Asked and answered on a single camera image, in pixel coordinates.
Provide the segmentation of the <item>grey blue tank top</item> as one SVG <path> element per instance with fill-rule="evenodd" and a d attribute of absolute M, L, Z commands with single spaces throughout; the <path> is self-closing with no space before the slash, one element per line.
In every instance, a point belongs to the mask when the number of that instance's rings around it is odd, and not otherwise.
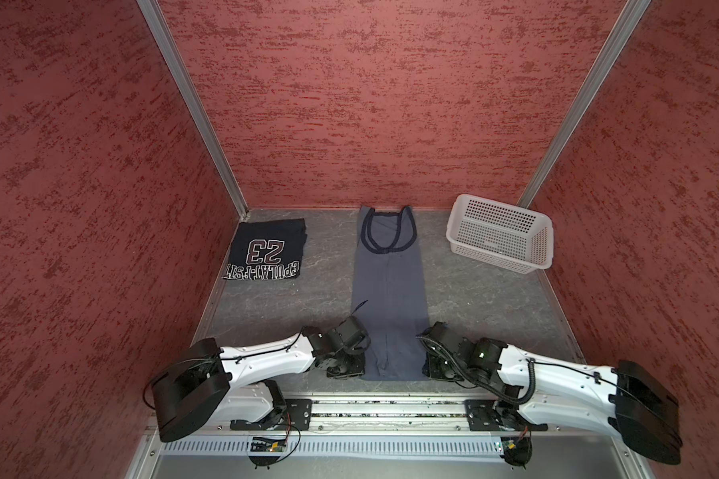
<path fill-rule="evenodd" d="M 427 378 L 427 350 L 417 336 L 429 328 L 429 311 L 412 208 L 359 211 L 352 309 L 369 334 L 365 380 Z"/>

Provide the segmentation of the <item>navy tank top red trim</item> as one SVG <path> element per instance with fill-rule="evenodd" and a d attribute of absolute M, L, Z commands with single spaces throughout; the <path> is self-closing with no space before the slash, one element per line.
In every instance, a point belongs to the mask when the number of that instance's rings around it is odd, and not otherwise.
<path fill-rule="evenodd" d="M 231 243 L 223 279 L 296 279 L 301 274 L 307 238 L 304 219 L 242 223 Z"/>

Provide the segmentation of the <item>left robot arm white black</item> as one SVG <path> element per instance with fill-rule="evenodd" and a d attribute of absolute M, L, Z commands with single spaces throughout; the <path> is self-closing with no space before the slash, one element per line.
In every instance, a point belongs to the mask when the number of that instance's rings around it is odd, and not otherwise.
<path fill-rule="evenodd" d="M 287 403 L 275 378 L 322 370 L 329 378 L 365 373 L 371 340 L 355 317 L 329 331 L 303 327 L 278 341 L 221 347 L 205 338 L 150 380 L 160 439 L 183 439 L 208 422 L 278 425 Z"/>

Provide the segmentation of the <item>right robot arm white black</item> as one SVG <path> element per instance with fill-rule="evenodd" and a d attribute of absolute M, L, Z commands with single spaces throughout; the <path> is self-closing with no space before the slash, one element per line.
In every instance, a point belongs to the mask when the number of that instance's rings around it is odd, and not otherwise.
<path fill-rule="evenodd" d="M 471 341 L 437 323 L 418 337 L 432 379 L 466 383 L 493 395 L 467 401 L 472 430 L 515 433 L 503 457 L 523 466 L 535 431 L 560 426 L 619 439 L 654 462 L 678 465 L 683 441 L 677 398 L 636 362 L 576 364 L 506 342 Z"/>

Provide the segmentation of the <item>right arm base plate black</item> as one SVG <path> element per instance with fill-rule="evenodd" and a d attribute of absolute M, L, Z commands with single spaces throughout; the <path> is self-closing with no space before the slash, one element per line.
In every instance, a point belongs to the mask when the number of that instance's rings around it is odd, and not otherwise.
<path fill-rule="evenodd" d="M 529 432 L 547 431 L 547 424 L 534 424 L 522 417 L 518 408 L 502 400 L 467 399 L 465 416 L 470 431 Z"/>

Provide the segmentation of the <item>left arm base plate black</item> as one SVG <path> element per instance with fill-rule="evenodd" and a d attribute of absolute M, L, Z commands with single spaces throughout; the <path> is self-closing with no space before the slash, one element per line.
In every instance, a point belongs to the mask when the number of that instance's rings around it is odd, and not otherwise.
<path fill-rule="evenodd" d="M 311 399 L 286 398 L 275 402 L 273 409 L 256 422 L 233 420 L 230 429 L 233 431 L 285 431 L 288 426 L 300 430 L 310 427 L 314 402 Z"/>

